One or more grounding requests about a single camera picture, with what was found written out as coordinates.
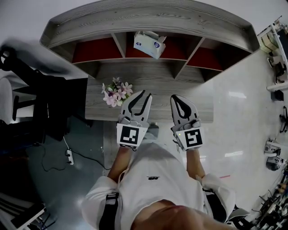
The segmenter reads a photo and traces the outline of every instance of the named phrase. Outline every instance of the black strap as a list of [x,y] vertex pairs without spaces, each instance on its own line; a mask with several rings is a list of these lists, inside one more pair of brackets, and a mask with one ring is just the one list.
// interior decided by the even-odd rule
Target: black strap
[[118,209],[119,193],[110,193],[106,196],[103,215],[99,223],[99,230],[114,230],[115,217]]
[[208,203],[210,204],[213,218],[219,222],[225,223],[227,213],[217,194],[212,189],[203,188],[203,191],[205,192]]

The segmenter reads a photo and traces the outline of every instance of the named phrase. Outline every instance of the floor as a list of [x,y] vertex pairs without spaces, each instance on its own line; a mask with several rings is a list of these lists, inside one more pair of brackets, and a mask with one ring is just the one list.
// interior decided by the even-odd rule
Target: floor
[[[205,144],[199,149],[201,161],[206,173],[224,177],[222,180],[236,191],[237,205],[248,211],[259,208],[259,195],[268,194],[280,175],[280,170],[273,172],[265,167],[263,149],[267,138],[277,137],[282,144],[288,141],[288,136],[279,134],[279,114],[285,103],[271,101],[270,92],[266,90],[266,86],[272,84],[273,75],[266,55],[258,51],[205,83],[214,87],[214,122],[203,124]],[[171,142],[173,124],[158,125],[159,140],[176,151],[176,145]],[[74,151],[104,161],[103,122],[95,121],[93,127],[88,128],[74,119],[66,140]],[[47,139],[45,148],[45,168],[63,167],[67,160],[65,143]],[[53,218],[58,218],[51,229],[90,229],[81,217],[79,205],[102,175],[102,168],[76,155],[74,166],[46,173],[41,167],[42,152],[41,147],[28,150],[29,166],[41,198]],[[281,154],[285,159],[288,157],[285,150]],[[104,156],[105,166],[113,162],[113,157],[115,154]]]

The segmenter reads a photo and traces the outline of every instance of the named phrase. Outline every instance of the tissue box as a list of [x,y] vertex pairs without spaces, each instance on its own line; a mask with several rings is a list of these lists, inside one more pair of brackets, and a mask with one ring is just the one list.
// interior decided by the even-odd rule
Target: tissue box
[[134,36],[134,48],[159,59],[166,47],[165,39],[152,31],[139,31]]

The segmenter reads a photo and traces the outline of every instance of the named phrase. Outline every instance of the person's arm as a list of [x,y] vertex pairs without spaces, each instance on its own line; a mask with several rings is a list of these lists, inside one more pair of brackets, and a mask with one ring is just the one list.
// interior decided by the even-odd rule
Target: person's arm
[[187,156],[187,172],[189,176],[196,180],[196,175],[203,178],[205,171],[200,161],[200,154],[198,149],[186,152]]
[[130,159],[131,149],[120,147],[108,177],[117,183],[121,173],[127,169]]

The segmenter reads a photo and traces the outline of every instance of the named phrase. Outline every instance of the white floor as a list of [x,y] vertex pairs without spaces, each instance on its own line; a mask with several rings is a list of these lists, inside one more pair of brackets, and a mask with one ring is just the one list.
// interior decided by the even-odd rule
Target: white floor
[[[279,114],[285,103],[273,102],[266,90],[273,75],[266,54],[260,50],[205,83],[214,87],[214,122],[203,124],[205,145],[199,149],[202,163],[206,173],[227,176],[222,180],[235,189],[237,205],[247,211],[259,209],[259,195],[275,188],[281,173],[266,168],[263,153],[267,138],[277,137],[283,144],[286,140],[279,134]],[[158,125],[160,141],[176,151],[171,142],[173,124]],[[286,159],[287,153],[282,150],[282,158]]]

